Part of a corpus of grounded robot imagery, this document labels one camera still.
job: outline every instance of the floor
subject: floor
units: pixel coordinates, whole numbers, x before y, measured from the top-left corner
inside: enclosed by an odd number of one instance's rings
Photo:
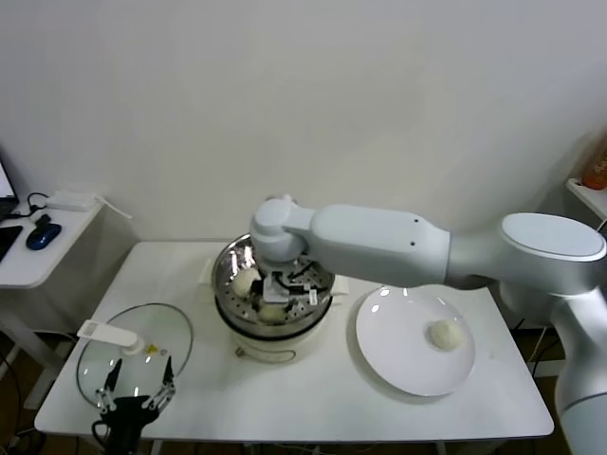
[[[44,336],[44,339],[50,346],[56,345],[58,338],[53,336]],[[521,331],[515,336],[515,340],[523,354],[524,358],[531,355],[533,346],[538,339],[536,333],[529,331]],[[542,343],[541,349],[548,346],[555,340],[555,335],[547,335]],[[0,351],[6,355],[11,348],[11,343],[2,334],[0,334]],[[543,360],[553,360],[564,358],[560,345],[548,351]],[[23,399],[28,396],[28,392],[33,387],[38,375],[42,371],[29,356],[20,353],[13,362],[13,367],[19,378],[19,383],[22,389]],[[542,393],[543,399],[552,412],[553,418],[557,425],[555,432],[545,438],[535,440],[516,440],[508,441],[493,453],[497,455],[570,455],[567,444],[563,438],[561,429],[558,427],[558,420],[554,411],[554,388],[555,378],[541,378],[537,380],[538,387]],[[7,446],[14,430],[16,419],[17,397],[14,388],[14,383],[10,374],[0,380],[0,445]],[[35,411],[23,410],[19,429],[32,427]],[[35,450],[28,451],[26,442],[22,442],[17,448],[21,449],[15,454],[34,455]],[[457,452],[462,443],[447,444],[447,451],[450,454]],[[313,454],[314,445],[306,447],[285,447],[276,445],[262,445],[257,447],[255,455],[305,455]],[[148,454],[151,449],[151,444],[147,441],[141,443],[139,448],[140,453]],[[406,445],[321,445],[321,453],[330,455],[436,455],[436,448],[431,444],[406,444]],[[77,440],[76,438],[64,436],[47,436],[46,443],[39,452],[41,455],[51,454],[78,454],[78,455],[97,455],[99,452],[87,444],[85,441]],[[243,455],[243,448],[237,444],[208,444],[208,443],[165,443],[162,446],[162,455]]]

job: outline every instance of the white table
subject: white table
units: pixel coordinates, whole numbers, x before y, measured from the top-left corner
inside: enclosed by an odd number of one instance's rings
[[[86,227],[99,213],[101,204],[90,211],[67,211],[49,209],[46,213],[53,223],[62,226],[61,233],[46,248],[32,251],[26,247],[26,238],[35,225],[28,218],[5,220],[0,228],[23,226],[19,237],[0,262],[0,288],[30,289],[37,287],[49,277],[61,259],[78,240]],[[22,204],[17,211],[28,213],[28,205]],[[53,352],[10,308],[0,305],[0,331],[15,343],[9,359],[23,349],[46,369],[46,382],[54,379],[64,365],[63,359]]]
[[[442,398],[408,396],[383,382],[361,358],[353,334],[357,300],[377,284],[350,280],[346,303],[331,309],[322,349],[287,365],[237,358],[230,332],[196,282],[219,243],[141,243],[133,248],[93,319],[146,302],[166,302],[192,320],[192,357],[177,394],[144,438],[238,442],[407,442],[524,438],[553,422],[495,302],[486,289],[445,298],[476,340],[468,381]],[[45,433],[89,435],[97,411],[78,392],[80,341],[35,426]]]

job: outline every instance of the white robotic arm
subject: white robotic arm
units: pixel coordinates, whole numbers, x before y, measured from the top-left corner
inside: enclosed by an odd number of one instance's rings
[[[303,209],[286,196],[259,208],[250,235],[257,259],[270,270],[291,270],[307,256],[330,272],[395,286],[468,289],[499,281],[511,309],[553,324],[561,337],[567,363],[557,407],[572,449],[577,455],[604,453],[607,305],[598,286],[607,245],[591,228],[567,218],[516,213],[453,235],[411,213]],[[593,422],[597,432],[590,432]]]

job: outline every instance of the computer mouse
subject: computer mouse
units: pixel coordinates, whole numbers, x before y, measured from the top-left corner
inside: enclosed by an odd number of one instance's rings
[[[60,232],[61,226],[56,225],[55,223],[39,226],[29,233],[26,238],[26,246],[34,251],[44,249]]]

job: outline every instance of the white wall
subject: white wall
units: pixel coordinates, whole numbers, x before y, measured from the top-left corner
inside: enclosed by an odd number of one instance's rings
[[[533,209],[607,119],[597,0],[0,4],[23,185],[102,191],[140,238],[231,237],[268,194],[466,228]]]

